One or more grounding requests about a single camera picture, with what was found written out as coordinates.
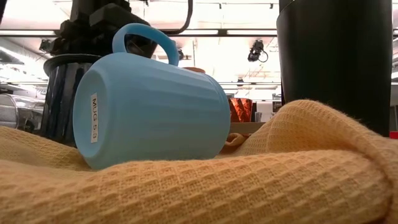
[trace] yellow towel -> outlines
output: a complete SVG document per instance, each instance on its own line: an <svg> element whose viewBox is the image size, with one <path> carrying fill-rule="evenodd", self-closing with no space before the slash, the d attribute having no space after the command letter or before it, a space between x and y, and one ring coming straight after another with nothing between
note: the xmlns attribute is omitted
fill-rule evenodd
<svg viewBox="0 0 398 224"><path fill-rule="evenodd" d="M312 101L233 154L98 172L74 148L0 128L0 223L396 224L397 179L397 141Z"/></svg>

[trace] red object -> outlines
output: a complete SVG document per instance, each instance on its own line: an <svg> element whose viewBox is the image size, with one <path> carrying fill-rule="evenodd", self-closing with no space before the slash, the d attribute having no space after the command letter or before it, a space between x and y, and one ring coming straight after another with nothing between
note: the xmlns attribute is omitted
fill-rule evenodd
<svg viewBox="0 0 398 224"><path fill-rule="evenodd" d="M232 123L250 122L253 101L245 98L228 99Z"/></svg>
<svg viewBox="0 0 398 224"><path fill-rule="evenodd" d="M390 131L391 139L398 139L398 131Z"/></svg>

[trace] yellow cloth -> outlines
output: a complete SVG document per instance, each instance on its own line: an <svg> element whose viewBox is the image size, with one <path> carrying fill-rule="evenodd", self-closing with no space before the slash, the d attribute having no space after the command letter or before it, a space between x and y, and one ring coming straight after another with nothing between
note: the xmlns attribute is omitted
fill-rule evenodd
<svg viewBox="0 0 398 224"><path fill-rule="evenodd" d="M312 101L233 154L98 172L74 148L0 128L0 223L396 224L397 178L397 141Z"/></svg>

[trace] fabric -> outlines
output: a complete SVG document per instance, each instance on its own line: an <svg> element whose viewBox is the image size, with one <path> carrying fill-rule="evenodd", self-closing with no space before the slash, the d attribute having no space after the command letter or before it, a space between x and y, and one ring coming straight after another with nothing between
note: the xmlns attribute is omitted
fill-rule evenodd
<svg viewBox="0 0 398 224"><path fill-rule="evenodd" d="M398 223L397 154L397 141L312 101L212 160L101 171L0 128L0 223Z"/></svg>

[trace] label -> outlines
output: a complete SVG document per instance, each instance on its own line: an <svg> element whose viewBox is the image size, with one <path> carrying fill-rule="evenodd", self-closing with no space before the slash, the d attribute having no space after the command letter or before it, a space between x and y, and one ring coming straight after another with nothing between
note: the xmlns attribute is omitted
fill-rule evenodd
<svg viewBox="0 0 398 224"><path fill-rule="evenodd" d="M98 141L98 100L97 93L91 96L91 143Z"/></svg>

